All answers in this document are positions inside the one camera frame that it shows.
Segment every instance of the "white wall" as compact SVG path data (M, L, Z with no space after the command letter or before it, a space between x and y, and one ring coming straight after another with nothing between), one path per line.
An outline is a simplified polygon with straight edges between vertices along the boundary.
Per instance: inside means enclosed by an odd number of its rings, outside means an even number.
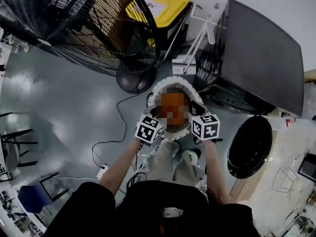
M191 0L218 18L227 0ZM316 68L316 0L238 0L270 18L302 47L304 71ZM220 9L214 9L216 3ZM197 29L190 29L194 37Z

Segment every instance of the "yellow storage bin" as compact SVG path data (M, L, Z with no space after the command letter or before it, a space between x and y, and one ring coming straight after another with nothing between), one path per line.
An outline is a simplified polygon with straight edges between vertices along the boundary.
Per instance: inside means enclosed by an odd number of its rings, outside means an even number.
M191 7L189 0L145 0L149 10L151 11L156 25L158 27L161 47L162 49L168 49L170 39L178 27L178 23ZM131 2L126 12L132 19L146 22L146 18L140 11L136 2Z

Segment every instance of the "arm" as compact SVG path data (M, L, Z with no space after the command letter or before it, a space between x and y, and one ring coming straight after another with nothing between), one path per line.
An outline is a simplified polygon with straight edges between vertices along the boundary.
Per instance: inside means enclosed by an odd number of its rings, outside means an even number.
M221 204L231 203L222 173L222 168L216 152L215 143L204 141L206 154L206 170L207 170L207 188L210 189L217 197Z
M109 169L102 176L99 184L109 189L115 196L119 190L120 185L137 154L141 141L134 138L128 145L125 152L117 159L117 161L109 167Z

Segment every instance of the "floor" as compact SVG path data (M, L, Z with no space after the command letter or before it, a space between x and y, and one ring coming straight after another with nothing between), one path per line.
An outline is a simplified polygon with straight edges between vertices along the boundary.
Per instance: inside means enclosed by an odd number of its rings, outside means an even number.
M163 64L156 81L170 75L171 64ZM133 138L136 122L146 107L145 100L150 91L120 104L127 122L126 139L122 143L97 145L94 150L99 156L95 156L99 165L113 164ZM3 79L0 113L14 114L2 118L0 124L5 132L32 128L33 133L26 136L39 143L22 158L24 162L37 160L37 165L21 168L13 185L19 187L56 171L62 177L96 178L100 168L92 160L91 148L100 141L122 138L124 123L116 110L116 103L129 96L119 88L114 77L88 70L36 47L28 53L12 53ZM238 127L248 116L235 115L213 106L210 110L220 119L227 120L220 131L224 142L217 147L230 190L235 178L227 171L227 151ZM182 148L192 148L191 135L182 138L180 144ZM154 145L144 147L139 152L138 165L153 148ZM205 167L203 157L200 164ZM130 168L125 181L132 174ZM85 181L90 180L55 178L51 187L55 182L63 182L73 192ZM122 184L122 190L125 190L125 184ZM123 194L118 193L117 202L122 198ZM56 210L63 203L62 200L57 203Z
M163 64L158 69L156 81L170 75L171 64ZM133 138L136 122L146 107L146 96L150 91L120 104L127 123L126 139L122 143L97 145L94 150L99 156L95 156L98 164L113 164ZM0 119L0 132L32 128L34 131L25 135L25 139L36 140L39 144L25 148L31 151L21 158L21 162L37 160L37 165L20 168L11 184L18 188L56 171L61 177L96 178L100 168L92 160L91 148L99 141L122 138L124 123L116 110L116 103L129 96L119 88L115 78L72 64L36 47L32 47L29 53L12 53L3 78L0 113L14 114ZM208 106L220 120L224 120L220 130L220 137L224 141L216 147L227 189L230 190L235 178L227 170L227 152L239 126L249 117L222 110L210 103ZM290 124L289 129L284 127L283 121L270 122L273 130L278 130L277 143L254 196L244 202L252 207L256 226L261 233L280 231L286 225L287 215L298 210L298 205L304 202L311 188L305 179L300 178L297 191L290 198L288 194L272 191L272 182L280 168L296 170L302 153L315 147L316 137L315 124L308 121L299 120ZM179 143L183 149L193 147L191 135L182 138ZM143 147L139 152L138 166L154 146ZM300 159L293 165L295 156ZM203 156L200 165L205 167ZM133 173L130 168L121 186L123 191ZM52 195L63 187L70 189L66 196L54 203L54 209L58 211L71 193L86 181L90 180L53 178L46 183ZM122 198L123 194L119 192L117 203Z
M314 183L297 171L306 153L316 154L316 122L297 119L286 127L284 120L269 121L277 130L275 145L254 194L241 203L252 208L261 235L273 232L278 237L291 225L296 213L301 213L314 188Z

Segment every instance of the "chair leg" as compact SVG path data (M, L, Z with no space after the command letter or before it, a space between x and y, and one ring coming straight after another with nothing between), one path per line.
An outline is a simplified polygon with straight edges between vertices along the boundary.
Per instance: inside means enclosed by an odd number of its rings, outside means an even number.
M15 138L17 136L21 136L21 135L29 133L31 131L33 131L33 129L28 129L28 130L23 130L23 131L18 131L18 132L12 132L12 133L9 133L9 134L2 135L1 139L4 139L4 138Z
M39 182L43 183L43 182L47 181L48 179L50 179L50 178L52 178L54 176L57 176L58 174L59 174L59 172L56 172L56 173L54 173L54 174L52 174L52 175L40 180Z
M13 178L9 178L9 179L6 179L6 180L0 180L0 183L4 183L4 182L8 182L8 181L12 181Z
M9 114L11 114L11 113L4 113L4 114L1 114L1 115L0 115L0 118L1 118L1 117L4 117L4 116L7 116L7 115L9 115Z
M28 167L28 166L34 166L37 163L37 161L31 161L31 162L26 162L26 163L20 163L18 164L19 167Z
M22 157L23 155L26 155L29 151L26 150L25 152L23 152L22 154L20 154L20 157Z
M4 143L11 143L11 144L38 144L38 142L27 142L27 141L4 141Z
M58 200L58 198L60 198L62 195L66 194L69 191L69 189L64 190L63 192L57 194L56 196L54 196L51 200L53 202L55 202L56 200Z

